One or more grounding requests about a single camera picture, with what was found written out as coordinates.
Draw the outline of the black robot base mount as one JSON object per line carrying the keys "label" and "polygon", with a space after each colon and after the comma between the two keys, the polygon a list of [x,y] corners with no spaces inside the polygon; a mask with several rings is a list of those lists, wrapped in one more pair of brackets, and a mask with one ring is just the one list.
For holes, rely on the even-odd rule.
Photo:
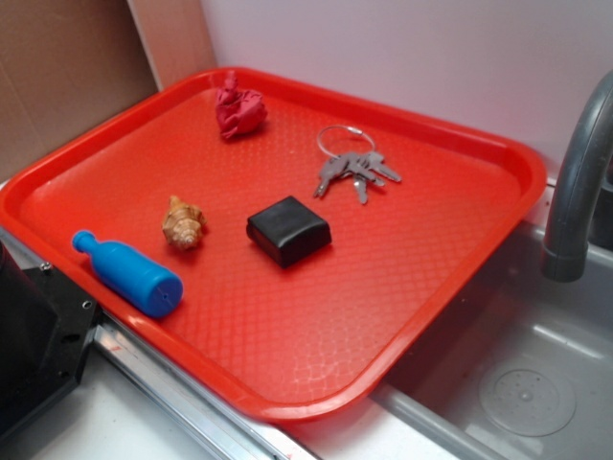
{"label": "black robot base mount", "polygon": [[59,269],[22,269],[1,247],[2,441],[79,386],[100,314]]}

